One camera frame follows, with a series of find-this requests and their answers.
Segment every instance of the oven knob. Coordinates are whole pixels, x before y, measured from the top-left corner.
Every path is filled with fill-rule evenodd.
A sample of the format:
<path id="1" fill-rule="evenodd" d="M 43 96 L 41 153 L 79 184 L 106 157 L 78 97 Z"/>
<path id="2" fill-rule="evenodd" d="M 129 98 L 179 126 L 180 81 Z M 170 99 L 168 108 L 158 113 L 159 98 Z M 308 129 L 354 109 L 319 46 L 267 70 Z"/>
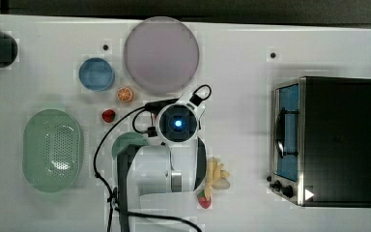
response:
<path id="1" fill-rule="evenodd" d="M 270 184 L 270 187 L 275 189 L 275 191 L 281 191 L 281 183 L 279 181 L 275 181 L 273 184 Z"/>
<path id="2" fill-rule="evenodd" d="M 291 186 L 286 186 L 284 188 L 281 189 L 282 190 L 282 194 L 284 194 L 285 196 L 287 196 L 288 198 L 291 198 L 294 196 L 294 190 L 292 189 Z"/>

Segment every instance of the oven handle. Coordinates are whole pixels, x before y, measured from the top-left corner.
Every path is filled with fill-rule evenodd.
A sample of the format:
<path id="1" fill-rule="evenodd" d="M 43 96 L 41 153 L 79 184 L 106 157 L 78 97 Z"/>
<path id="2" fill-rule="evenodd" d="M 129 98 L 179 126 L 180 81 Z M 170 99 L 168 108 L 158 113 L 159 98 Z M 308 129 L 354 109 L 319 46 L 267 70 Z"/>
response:
<path id="1" fill-rule="evenodd" d="M 278 155 L 283 159 L 286 155 L 298 155 L 298 152 L 294 153 L 287 153 L 284 152 L 284 142 L 285 142 L 285 115 L 286 114 L 300 114 L 298 110 L 286 110 L 285 108 L 282 108 L 281 111 L 279 111 L 278 118 L 276 119 L 275 123 L 275 147 L 276 151 L 278 152 Z"/>

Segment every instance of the oven window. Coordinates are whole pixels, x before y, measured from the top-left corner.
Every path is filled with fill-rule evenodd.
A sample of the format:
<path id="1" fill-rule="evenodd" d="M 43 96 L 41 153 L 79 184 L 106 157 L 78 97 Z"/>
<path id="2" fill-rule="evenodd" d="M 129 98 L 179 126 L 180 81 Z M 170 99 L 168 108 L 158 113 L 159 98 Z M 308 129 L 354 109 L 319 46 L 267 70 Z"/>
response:
<path id="1" fill-rule="evenodd" d="M 279 89 L 279 112 L 298 112 L 300 110 L 299 85 Z M 298 178 L 298 118 L 299 114 L 286 113 L 280 120 L 285 120 L 283 156 L 277 156 L 276 174 L 296 181 Z"/>

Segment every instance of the orange slice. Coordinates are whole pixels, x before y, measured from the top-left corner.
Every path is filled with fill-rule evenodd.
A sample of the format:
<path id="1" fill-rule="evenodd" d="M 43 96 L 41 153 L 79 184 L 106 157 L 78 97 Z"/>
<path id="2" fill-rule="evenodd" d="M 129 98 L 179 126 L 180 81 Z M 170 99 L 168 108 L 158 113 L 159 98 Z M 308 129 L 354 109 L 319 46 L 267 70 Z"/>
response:
<path id="1" fill-rule="evenodd" d="M 134 98 L 134 93 L 129 87 L 122 87 L 117 90 L 117 99 L 120 102 L 131 102 Z"/>

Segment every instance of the black cable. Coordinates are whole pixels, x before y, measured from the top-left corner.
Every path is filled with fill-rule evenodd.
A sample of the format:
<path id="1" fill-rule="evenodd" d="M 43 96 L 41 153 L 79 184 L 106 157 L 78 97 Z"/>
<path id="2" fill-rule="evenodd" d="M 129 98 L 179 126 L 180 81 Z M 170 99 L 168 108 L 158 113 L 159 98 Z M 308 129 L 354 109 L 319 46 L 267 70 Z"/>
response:
<path id="1" fill-rule="evenodd" d="M 199 91 L 201 88 L 203 87 L 207 87 L 209 88 L 210 90 L 210 93 L 207 97 L 205 97 L 204 99 L 202 99 L 202 101 L 205 101 L 207 100 L 211 93 L 212 93 L 212 89 L 210 87 L 210 85 L 207 85 L 207 84 L 204 84 L 204 85 L 201 85 L 199 86 L 194 92 L 193 94 L 196 94 L 197 91 Z M 111 190 L 111 187 L 110 185 L 106 182 L 106 180 L 104 180 L 104 178 L 100 175 L 100 173 L 98 172 L 98 169 L 96 167 L 96 159 L 98 157 L 98 154 L 99 154 L 99 150 L 101 148 L 101 145 L 103 144 L 104 140 L 106 139 L 106 137 L 123 121 L 125 120 L 129 115 L 131 115 L 132 113 L 140 110 L 139 112 L 137 112 L 137 114 L 134 116 L 133 120 L 132 120 L 132 127 L 133 129 L 138 132 L 138 133 L 142 133 L 141 131 L 139 131 L 136 127 L 135 127 L 135 120 L 136 118 L 141 114 L 143 113 L 144 111 L 146 111 L 145 109 L 145 106 L 142 106 L 142 107 L 138 107 L 134 110 L 132 110 L 131 112 L 129 112 L 127 115 L 125 115 L 123 118 L 121 118 L 115 125 L 113 125 L 113 127 L 111 127 L 111 129 L 104 135 L 104 137 L 101 139 L 101 142 L 98 146 L 98 148 L 96 149 L 95 151 L 95 155 L 93 157 L 93 169 L 95 171 L 95 177 L 96 178 L 99 178 L 103 183 L 104 185 L 106 186 L 108 192 L 109 192 L 109 197 L 107 198 L 107 202 L 109 202 L 109 205 L 110 205 L 110 211 L 109 211 L 109 217 L 108 217 L 108 222 L 107 222 L 107 232 L 110 232 L 110 229 L 111 229 L 111 220 L 112 220 L 112 217 L 113 217 L 113 207 L 112 207 L 112 190 Z M 195 230 L 197 230 L 197 232 L 202 232 L 201 229 L 194 223 L 192 223 L 191 221 L 189 220 L 185 220 L 185 219 L 182 219 L 180 217 L 170 217 L 170 216 L 158 216 L 158 215 L 148 215 L 148 214 L 140 214 L 140 213 L 134 213 L 134 212 L 128 212 L 128 216 L 130 217 L 138 217 L 138 218 L 156 218 L 156 219 L 168 219 L 168 220 L 176 220 L 176 221 L 179 221 L 181 223 L 184 223 L 184 224 L 187 224 L 189 226 L 191 226 L 192 228 L 194 228 Z"/>
<path id="2" fill-rule="evenodd" d="M 138 130 L 138 129 L 135 127 L 135 120 L 136 120 L 137 117 L 138 117 L 141 113 L 143 113 L 144 111 L 146 111 L 146 109 L 143 109 L 143 110 L 139 111 L 139 112 L 134 116 L 133 121 L 131 122 L 131 125 L 132 125 L 134 131 L 136 131 L 136 132 L 138 132 L 138 133 L 145 133 L 144 131 L 140 131 L 140 130 Z"/>
<path id="3" fill-rule="evenodd" d="M 106 182 L 106 180 L 104 180 L 104 178 L 100 175 L 100 173 L 98 172 L 98 169 L 96 167 L 96 159 L 98 158 L 98 154 L 99 154 L 99 150 L 101 148 L 101 145 L 103 144 L 104 140 L 106 139 L 107 135 L 109 135 L 116 127 L 117 125 L 119 125 L 123 120 L 125 120 L 129 115 L 131 115 L 132 113 L 140 110 L 140 109 L 144 109 L 144 106 L 142 107 L 139 107 L 139 108 L 136 108 L 134 110 L 132 110 L 130 113 L 126 114 L 123 118 L 121 118 L 115 125 L 113 125 L 113 127 L 111 127 L 111 129 L 104 135 L 104 137 L 101 139 L 101 142 L 98 146 L 98 149 L 96 149 L 96 152 L 95 152 L 95 155 L 93 157 L 93 169 L 95 171 L 95 177 L 96 178 L 99 178 L 103 183 L 104 185 L 106 186 L 108 192 L 109 192 L 109 197 L 107 198 L 107 202 L 109 202 L 110 204 L 110 211 L 109 211 L 109 219 L 108 219 L 108 223 L 107 223 L 107 232 L 110 231 L 110 227 L 111 227 L 111 219 L 112 219 L 112 215 L 113 215 L 113 207 L 111 205 L 111 195 L 112 195 L 112 190 L 111 190 L 111 187 L 110 185 Z"/>
<path id="4" fill-rule="evenodd" d="M 207 97 L 205 97 L 204 99 L 202 99 L 202 101 L 205 101 L 205 100 L 207 100 L 207 99 L 210 97 L 211 92 L 212 92 L 212 89 L 211 89 L 211 86 L 210 86 L 210 85 L 208 85 L 208 84 L 200 85 L 196 90 L 194 90 L 194 92 L 192 92 L 192 94 L 197 94 L 197 92 L 198 92 L 200 89 L 204 88 L 204 87 L 209 88 L 210 93 L 209 93 L 209 95 L 208 95 Z"/>
<path id="5" fill-rule="evenodd" d="M 150 112 L 150 119 L 152 120 L 152 127 L 154 127 L 155 123 L 153 123 L 153 113 L 152 112 Z"/>
<path id="6" fill-rule="evenodd" d="M 119 208 L 115 208 L 114 210 L 117 211 L 117 212 L 120 212 L 120 209 Z M 136 213 L 136 212 L 128 212 L 128 216 L 130 216 L 130 217 L 138 217 L 138 218 L 155 218 L 155 219 L 176 220 L 176 221 L 179 221 L 181 223 L 184 223 L 184 224 L 187 224 L 187 225 L 191 226 L 197 232 L 202 232 L 201 229 L 200 229 L 200 227 L 198 227 L 198 225 L 192 223 L 189 220 L 182 219 L 180 217 L 148 215 L 148 214 L 141 214 L 141 213 Z"/>

